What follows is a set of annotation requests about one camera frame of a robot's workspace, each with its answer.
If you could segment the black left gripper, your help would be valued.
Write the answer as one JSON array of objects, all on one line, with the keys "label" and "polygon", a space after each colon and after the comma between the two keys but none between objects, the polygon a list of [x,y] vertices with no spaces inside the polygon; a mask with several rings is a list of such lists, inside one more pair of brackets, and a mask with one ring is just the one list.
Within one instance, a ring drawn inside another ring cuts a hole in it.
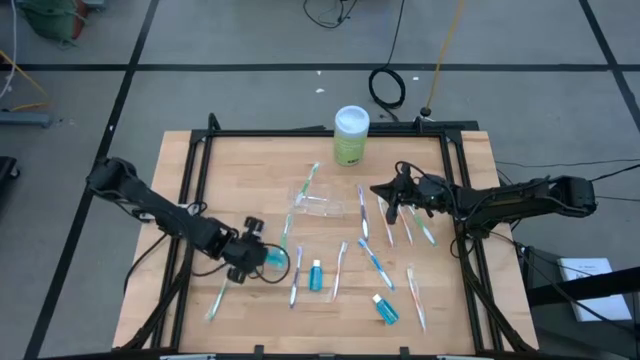
[{"label": "black left gripper", "polygon": [[255,217],[247,217],[244,222],[245,231],[231,239],[223,248],[222,256],[230,266],[227,279],[242,284],[248,275],[257,271],[265,263],[268,255],[266,245],[262,241],[265,223]]}]

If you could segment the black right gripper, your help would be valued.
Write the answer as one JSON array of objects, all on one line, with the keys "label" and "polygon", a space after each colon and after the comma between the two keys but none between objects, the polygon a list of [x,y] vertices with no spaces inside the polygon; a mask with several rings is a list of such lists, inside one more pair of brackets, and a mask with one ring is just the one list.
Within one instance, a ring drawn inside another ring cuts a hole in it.
[{"label": "black right gripper", "polygon": [[402,204],[424,209],[429,216],[433,212],[453,214],[452,189],[446,179],[406,161],[397,163],[397,174],[400,185],[393,180],[369,187],[378,196],[391,196],[387,201],[389,212],[396,212]]}]

